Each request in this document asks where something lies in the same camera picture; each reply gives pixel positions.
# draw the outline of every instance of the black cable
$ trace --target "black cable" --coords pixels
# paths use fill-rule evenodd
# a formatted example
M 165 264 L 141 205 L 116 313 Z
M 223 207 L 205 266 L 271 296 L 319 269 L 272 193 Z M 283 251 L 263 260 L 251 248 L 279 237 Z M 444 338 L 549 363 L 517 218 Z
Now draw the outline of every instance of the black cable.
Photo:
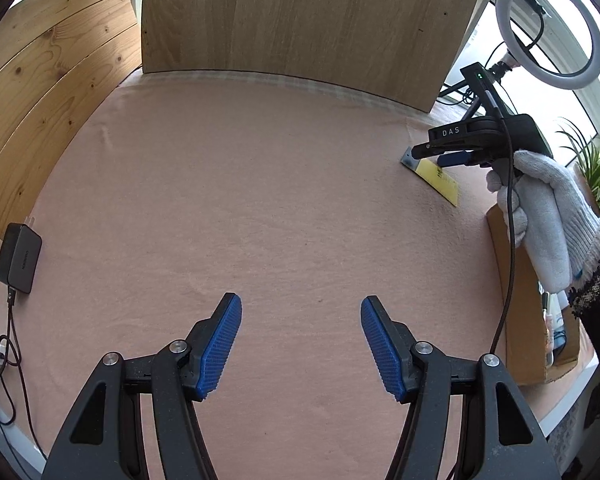
M 24 380 L 24 373 L 22 371 L 22 352 L 20 351 L 20 343 L 18 341 L 18 335 L 16 333 L 16 325 L 13 320 L 13 305 L 15 304 L 16 291 L 14 288 L 9 287 L 8 289 L 8 297 L 7 297 L 7 333 L 2 334 L 0 336 L 0 344 L 5 342 L 5 350 L 4 355 L 0 352 L 0 359 L 3 359 L 2 363 L 0 363 L 0 383 L 2 384 L 2 388 L 4 389 L 4 393 L 9 399 L 9 403 L 11 405 L 11 417 L 6 422 L 0 420 L 0 428 L 3 426 L 10 426 L 16 420 L 16 406 L 13 402 L 9 389 L 7 388 L 7 384 L 4 382 L 4 371 L 7 367 L 13 366 L 18 369 L 18 374 L 20 376 L 20 384 L 22 386 L 22 393 L 24 396 L 24 404 L 27 412 L 27 422 L 29 424 L 29 430 L 31 432 L 31 436 L 33 437 L 33 441 L 38 446 L 38 450 L 40 454 L 47 460 L 47 456 L 40 446 L 38 441 L 38 437 L 36 435 L 35 430 L 33 429 L 33 423 L 31 420 L 31 409 L 29 405 L 29 396 L 27 395 L 27 385 Z M 11 331 L 13 330 L 13 340 L 11 340 Z M 9 348 L 13 350 L 14 360 L 9 361 Z
M 542 38 L 542 35 L 544 34 L 544 18 L 542 17 L 542 14 L 538 14 L 538 16 L 540 17 L 540 31 L 538 32 L 536 38 L 527 45 L 527 50 L 531 50 L 533 47 L 535 47 L 538 44 L 538 41 L 540 41 L 540 38 Z
M 516 233 L 513 225 L 513 206 L 512 206 L 512 194 L 513 194 L 513 146 L 511 144 L 511 134 L 507 128 L 507 123 L 502 118 L 502 114 L 498 118 L 500 126 L 507 137 L 507 148 L 509 150 L 509 171 L 507 175 L 507 219 L 509 220 L 509 286 L 507 287 L 507 297 L 504 301 L 504 308 L 502 309 L 502 315 L 500 316 L 500 322 L 493 335 L 493 341 L 491 343 L 490 354 L 495 353 L 498 341 L 502 335 L 504 329 L 504 323 L 507 319 L 507 313 L 511 305 L 511 297 L 513 295 L 513 281 L 516 272 Z
M 499 49 L 501 46 L 503 46 L 503 45 L 504 45 L 504 41 L 501 41 L 501 42 L 500 42 L 500 43 L 499 43 L 499 44 L 496 46 L 496 48 L 494 48 L 494 49 L 491 51 L 491 53 L 489 54 L 489 57 L 487 58 L 487 62 L 484 64 L 484 66 L 485 66 L 485 67 L 487 67 L 487 68 L 488 68 L 489 62 L 491 61 L 491 58 L 493 57 L 493 54 L 495 54 L 495 53 L 496 53 L 496 50 L 498 50 L 498 49 Z
M 474 91 L 471 90 L 470 88 L 467 88 L 464 91 L 464 94 L 462 94 L 462 102 L 466 105 L 471 105 L 471 103 L 473 102 L 474 99 L 475 99 Z
M 500 88 L 502 88 L 504 90 L 504 93 L 507 94 L 507 97 L 509 98 L 509 102 L 511 103 L 511 106 L 513 106 L 513 111 L 518 114 L 518 109 L 516 108 L 516 105 L 513 102 L 513 99 L 511 98 L 511 96 L 509 95 L 509 92 L 507 92 L 507 89 L 504 88 L 504 86 L 502 85 L 502 83 L 499 83 Z
M 47 460 L 47 456 L 45 454 L 44 451 L 42 451 L 42 446 L 40 446 L 40 443 L 38 441 L 38 437 L 36 436 L 36 432 L 33 429 L 33 423 L 31 421 L 31 408 L 29 407 L 29 396 L 27 395 L 27 385 L 25 384 L 24 381 L 24 373 L 22 371 L 22 352 L 20 352 L 20 343 L 18 343 L 18 334 L 16 334 L 16 324 L 13 320 L 13 316 L 11 316 L 11 327 L 13 328 L 13 340 L 16 343 L 16 348 L 18 349 L 18 357 L 19 359 L 17 359 L 17 367 L 18 367 L 18 373 L 20 375 L 20 384 L 22 385 L 22 394 L 24 396 L 24 406 L 27 412 L 27 422 L 29 423 L 29 430 L 31 431 L 31 436 L 33 437 L 33 442 L 36 443 L 36 446 L 38 446 L 38 450 L 40 452 L 40 454 L 45 458 L 45 461 Z
M 458 466 L 458 462 L 456 462 L 454 464 L 454 466 L 451 468 L 451 471 L 449 471 L 449 474 L 446 476 L 446 480 L 451 480 L 454 473 L 456 472 L 456 467 Z
M 445 106 L 456 106 L 456 105 L 459 105 L 462 101 L 456 101 L 455 103 L 445 103 L 444 101 L 438 101 L 436 99 L 436 102 L 438 104 L 445 105 Z

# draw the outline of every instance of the metal screw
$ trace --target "metal screw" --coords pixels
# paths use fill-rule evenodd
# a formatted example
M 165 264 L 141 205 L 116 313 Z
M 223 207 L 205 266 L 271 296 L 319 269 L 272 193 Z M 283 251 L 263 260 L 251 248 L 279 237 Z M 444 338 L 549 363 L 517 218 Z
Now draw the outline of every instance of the metal screw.
M 487 366 L 498 366 L 500 364 L 500 359 L 498 359 L 498 356 L 493 354 L 485 355 L 482 360 Z
M 114 365 L 118 362 L 119 357 L 120 356 L 117 354 L 117 352 L 109 352 L 102 358 L 102 364 L 105 366 Z
M 187 349 L 187 342 L 182 339 L 176 339 L 169 345 L 169 350 L 174 354 L 179 354 Z
M 433 352 L 433 346 L 430 345 L 430 343 L 427 343 L 426 341 L 418 341 L 416 343 L 416 352 L 418 354 L 430 354 L 431 352 Z

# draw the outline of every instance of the knit glove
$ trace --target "knit glove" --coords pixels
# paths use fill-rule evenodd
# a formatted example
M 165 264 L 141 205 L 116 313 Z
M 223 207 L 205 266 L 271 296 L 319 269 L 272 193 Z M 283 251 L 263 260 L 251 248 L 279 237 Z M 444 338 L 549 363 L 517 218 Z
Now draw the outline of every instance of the knit glove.
M 552 158 L 539 153 L 519 150 L 514 153 L 513 164 L 524 175 L 514 184 L 512 192 L 513 225 L 516 247 L 523 241 L 530 222 L 542 222 L 546 219 L 528 215 L 542 215 L 543 196 L 536 193 L 534 180 L 548 184 L 554 191 L 555 203 L 560 213 L 562 230 L 569 253 L 571 286 L 578 289 L 587 283 L 600 262 L 600 218 L 598 218 L 578 189 L 570 170 L 558 164 Z M 507 217 L 507 187 L 500 177 L 490 171 L 487 174 L 487 189 L 498 193 L 498 206 Z M 532 244 L 525 241 L 525 247 L 531 261 L 534 253 L 546 253 L 554 244 L 552 239 L 535 238 Z

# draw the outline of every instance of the ring light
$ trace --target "ring light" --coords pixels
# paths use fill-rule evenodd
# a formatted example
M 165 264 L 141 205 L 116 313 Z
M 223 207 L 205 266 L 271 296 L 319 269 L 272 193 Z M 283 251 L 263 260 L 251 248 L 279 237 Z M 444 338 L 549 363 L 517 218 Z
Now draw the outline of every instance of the ring light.
M 570 74 L 558 74 L 542 68 L 520 47 L 513 30 L 511 30 L 511 4 L 513 0 L 496 0 L 496 18 L 500 34 L 510 53 L 531 75 L 556 88 L 577 90 L 591 84 L 600 75 L 600 30 L 589 9 L 581 0 L 570 1 L 580 11 L 591 34 L 591 57 L 583 68 Z

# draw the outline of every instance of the wooden wall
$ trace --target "wooden wall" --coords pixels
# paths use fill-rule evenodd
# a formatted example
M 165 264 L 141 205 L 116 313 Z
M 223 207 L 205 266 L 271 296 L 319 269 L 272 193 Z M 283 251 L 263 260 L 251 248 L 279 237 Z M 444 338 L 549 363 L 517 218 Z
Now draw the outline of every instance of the wooden wall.
M 430 111 L 477 0 L 142 0 L 142 65 L 327 81 Z
M 141 63 L 129 0 L 23 0 L 0 22 L 0 237 L 74 135 Z

